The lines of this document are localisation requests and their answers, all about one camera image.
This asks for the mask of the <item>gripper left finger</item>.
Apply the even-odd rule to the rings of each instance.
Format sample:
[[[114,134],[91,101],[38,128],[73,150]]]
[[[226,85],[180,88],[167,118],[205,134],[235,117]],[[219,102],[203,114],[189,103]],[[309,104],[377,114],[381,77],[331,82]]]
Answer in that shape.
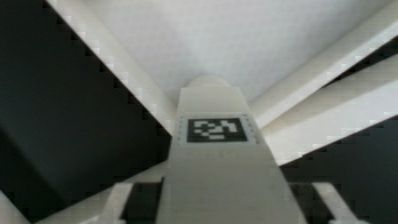
[[[162,182],[118,183],[100,214],[84,224],[155,224]]]

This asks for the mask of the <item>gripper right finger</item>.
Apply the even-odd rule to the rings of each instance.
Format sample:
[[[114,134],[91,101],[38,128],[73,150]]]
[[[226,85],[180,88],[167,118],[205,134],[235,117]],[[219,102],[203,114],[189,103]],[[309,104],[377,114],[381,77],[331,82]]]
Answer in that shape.
[[[370,224],[349,207],[329,182],[290,184],[308,224]]]

